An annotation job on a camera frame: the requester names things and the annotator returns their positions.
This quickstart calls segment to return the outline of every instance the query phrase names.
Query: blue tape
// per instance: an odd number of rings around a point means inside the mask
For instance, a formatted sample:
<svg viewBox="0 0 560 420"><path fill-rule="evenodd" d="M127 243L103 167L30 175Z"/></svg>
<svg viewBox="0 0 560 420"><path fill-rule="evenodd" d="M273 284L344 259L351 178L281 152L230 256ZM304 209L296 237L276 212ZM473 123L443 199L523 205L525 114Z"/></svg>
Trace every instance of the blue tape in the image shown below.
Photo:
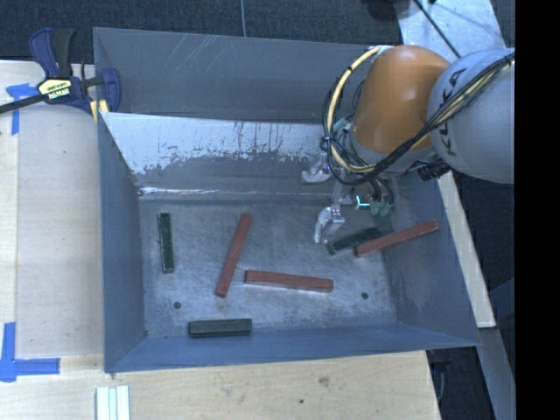
<svg viewBox="0 0 560 420"><path fill-rule="evenodd" d="M16 323L3 326L2 355L0 357L0 382L14 382L24 375L57 375L60 358L16 360Z"/></svg>
<svg viewBox="0 0 560 420"><path fill-rule="evenodd" d="M17 101L21 98L27 98L28 96L38 95L39 92L34 86L30 86L28 83L17 84L16 86L8 86L6 91L10 96ZM14 110L14 114L11 118L11 134L15 136L19 132L19 109Z"/></svg>

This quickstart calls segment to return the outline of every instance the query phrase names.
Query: black floor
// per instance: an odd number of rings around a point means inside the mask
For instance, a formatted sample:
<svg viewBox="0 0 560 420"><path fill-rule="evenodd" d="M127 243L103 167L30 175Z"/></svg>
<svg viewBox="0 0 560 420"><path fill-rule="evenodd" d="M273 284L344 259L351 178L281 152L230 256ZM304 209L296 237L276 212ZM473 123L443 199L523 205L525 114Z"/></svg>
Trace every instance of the black floor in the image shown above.
<svg viewBox="0 0 560 420"><path fill-rule="evenodd" d="M515 47L515 0L491 0L506 46ZM200 32L261 38L396 45L388 0L0 0L0 58L29 60L37 30L74 28L72 62L93 63L92 27ZM492 291L514 276L514 188L456 176L475 248ZM515 322L500 323L515 371ZM434 353L445 368L444 420L494 419L474 349ZM440 374L435 376L440 389Z"/></svg>

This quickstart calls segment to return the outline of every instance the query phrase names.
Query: red-brown stick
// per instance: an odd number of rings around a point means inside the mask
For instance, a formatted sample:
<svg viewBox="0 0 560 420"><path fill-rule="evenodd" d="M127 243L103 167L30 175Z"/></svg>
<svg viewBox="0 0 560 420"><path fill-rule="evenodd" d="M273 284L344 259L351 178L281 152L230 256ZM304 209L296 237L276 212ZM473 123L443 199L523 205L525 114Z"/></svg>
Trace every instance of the red-brown stick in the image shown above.
<svg viewBox="0 0 560 420"><path fill-rule="evenodd" d="M265 272L263 270L245 271L246 284L260 284L263 286L276 286L291 290L305 290L318 292L331 292L334 288L333 280L315 276L294 276L280 272Z"/></svg>
<svg viewBox="0 0 560 420"><path fill-rule="evenodd" d="M223 271L221 272L221 278L216 287L214 294L218 297L224 298L228 294L229 285L234 278L235 267L239 261L239 257L242 254L243 244L247 238L247 233L251 225L253 217L244 213L239 219L237 224L237 230L235 230L234 240L229 248L229 253L227 254L226 262L224 263Z"/></svg>
<svg viewBox="0 0 560 420"><path fill-rule="evenodd" d="M356 246L354 250L358 256L363 256L371 252L395 246L396 244L401 244L402 242L407 242L408 240L431 234L432 232L437 232L439 228L439 222L436 220L422 222L421 224L399 230L393 234L386 234L375 240L364 242Z"/></svg>

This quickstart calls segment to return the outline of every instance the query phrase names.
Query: bin floor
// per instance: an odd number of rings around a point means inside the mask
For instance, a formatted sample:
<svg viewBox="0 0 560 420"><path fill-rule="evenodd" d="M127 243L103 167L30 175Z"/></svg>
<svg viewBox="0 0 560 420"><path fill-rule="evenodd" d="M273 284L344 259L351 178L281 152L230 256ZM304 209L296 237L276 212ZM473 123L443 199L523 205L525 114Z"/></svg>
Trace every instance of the bin floor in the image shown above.
<svg viewBox="0 0 560 420"><path fill-rule="evenodd" d="M315 221L327 203L306 199L204 201L141 199L146 331L151 337L186 334L202 319L252 318L254 329L298 329L396 322L382 254L329 255L313 241ZM158 214L171 216L175 270L162 272ZM241 214L253 216L226 298L214 290ZM337 237L372 227L367 212L343 211ZM245 270L331 278L318 293L243 283Z"/></svg>

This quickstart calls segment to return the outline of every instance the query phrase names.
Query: wooden block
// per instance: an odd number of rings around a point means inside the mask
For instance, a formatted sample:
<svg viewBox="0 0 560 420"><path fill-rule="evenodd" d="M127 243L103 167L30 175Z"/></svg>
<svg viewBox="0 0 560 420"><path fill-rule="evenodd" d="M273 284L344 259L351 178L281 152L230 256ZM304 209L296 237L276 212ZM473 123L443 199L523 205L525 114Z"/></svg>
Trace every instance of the wooden block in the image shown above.
<svg viewBox="0 0 560 420"><path fill-rule="evenodd" d="M243 244L245 244L245 239L247 238L247 233L249 232L252 220L253 217L248 213L242 214L239 219L234 240L231 243L224 268L221 272L220 281L218 282L218 286L214 292L214 294L220 298L224 298L228 294L229 285L234 278L235 267L237 266L239 257L242 254Z"/></svg>
<svg viewBox="0 0 560 420"><path fill-rule="evenodd" d="M159 221L159 247L161 248L161 266L164 274L171 274L175 270L173 259L172 220L168 213L160 213Z"/></svg>
<svg viewBox="0 0 560 420"><path fill-rule="evenodd" d="M354 248L363 242L374 240L382 235L383 234L375 227L367 228L355 234L343 236L336 241L327 243L326 250L333 256L341 250Z"/></svg>
<svg viewBox="0 0 560 420"><path fill-rule="evenodd" d="M194 320L189 322L189 335L193 338L239 336L251 333L252 329L253 320L250 318Z"/></svg>
<svg viewBox="0 0 560 420"><path fill-rule="evenodd" d="M416 224L413 227L408 227L393 234L386 234L376 240L364 242L354 248L358 256L364 256L365 254L370 254L371 252L376 252L395 246L396 244L401 244L402 242L407 242L409 240L414 240L415 238L420 238L421 236L437 232L439 230L439 222L436 220L430 220L427 222L422 222Z"/></svg>
<svg viewBox="0 0 560 420"><path fill-rule="evenodd" d="M262 286L275 286L290 290L331 292L334 281L329 278L317 278L314 276L294 276L280 272L265 272L262 270L245 271L246 284L260 284Z"/></svg>

